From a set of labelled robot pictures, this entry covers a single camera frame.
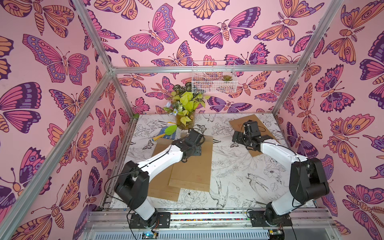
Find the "kraft file bag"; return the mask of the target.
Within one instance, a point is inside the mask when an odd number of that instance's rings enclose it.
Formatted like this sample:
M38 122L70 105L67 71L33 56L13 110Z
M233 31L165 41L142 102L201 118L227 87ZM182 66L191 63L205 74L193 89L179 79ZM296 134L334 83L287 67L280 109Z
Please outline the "kraft file bag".
M172 140L169 139L159 139L157 140L156 147L153 152L153 156L165 150L166 147L172 143ZM171 178L171 173L173 166L170 166L159 173L153 180L149 183L148 197L169 200L177 202L179 199L180 188L169 186L169 181Z
M262 154L259 151L259 146L256 146L256 144L261 143L262 140L276 140L256 115L231 120L229 123L235 131L232 142L238 146L245 147L252 157Z
M173 165L169 186L202 192L210 191L213 137L206 136L200 156L192 156L187 162Z

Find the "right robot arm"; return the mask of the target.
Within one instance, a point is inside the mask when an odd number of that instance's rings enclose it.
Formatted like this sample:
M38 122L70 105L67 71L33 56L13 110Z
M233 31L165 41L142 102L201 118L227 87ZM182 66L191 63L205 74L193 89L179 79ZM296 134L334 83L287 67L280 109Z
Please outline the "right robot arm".
M264 218L269 226L281 225L292 211L330 192L319 159L295 153L280 145L273 137L263 136L256 121L245 122L241 131L234 132L232 141L245 146L247 150L268 155L290 170L289 191L266 205Z

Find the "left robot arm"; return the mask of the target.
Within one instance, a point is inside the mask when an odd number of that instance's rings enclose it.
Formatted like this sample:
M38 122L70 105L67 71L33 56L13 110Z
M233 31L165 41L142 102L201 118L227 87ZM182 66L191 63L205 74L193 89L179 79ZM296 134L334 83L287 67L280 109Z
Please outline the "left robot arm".
M130 210L140 217L145 228L154 227L158 220L158 210L148 200L149 185L158 174L168 167L187 162L189 157L201 154L205 136L189 129L185 137L172 141L162 152L139 163L127 162L121 173L116 175L114 192Z

